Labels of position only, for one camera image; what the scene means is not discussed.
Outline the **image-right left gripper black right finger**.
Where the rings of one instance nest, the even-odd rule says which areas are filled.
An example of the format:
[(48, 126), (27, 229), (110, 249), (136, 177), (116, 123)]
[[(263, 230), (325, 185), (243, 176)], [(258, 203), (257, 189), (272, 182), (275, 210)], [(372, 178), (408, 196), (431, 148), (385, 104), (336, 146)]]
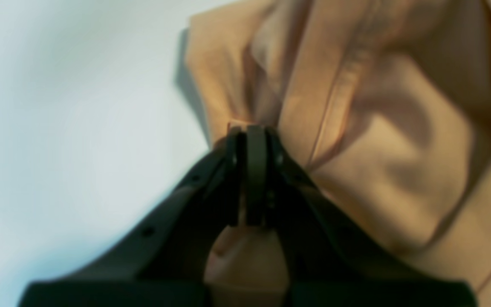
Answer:
[(429, 277), (397, 260), (331, 203), (289, 156), (273, 128), (267, 225), (284, 249), (285, 307), (477, 307), (467, 282)]

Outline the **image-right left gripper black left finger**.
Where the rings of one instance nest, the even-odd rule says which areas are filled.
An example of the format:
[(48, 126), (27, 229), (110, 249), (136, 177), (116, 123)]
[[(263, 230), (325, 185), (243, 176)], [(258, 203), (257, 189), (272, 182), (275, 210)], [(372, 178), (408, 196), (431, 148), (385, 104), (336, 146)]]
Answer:
[(31, 284), (21, 307), (234, 307), (237, 297), (203, 278), (230, 226), (263, 224), (267, 132), (234, 127), (160, 205), (92, 263)]

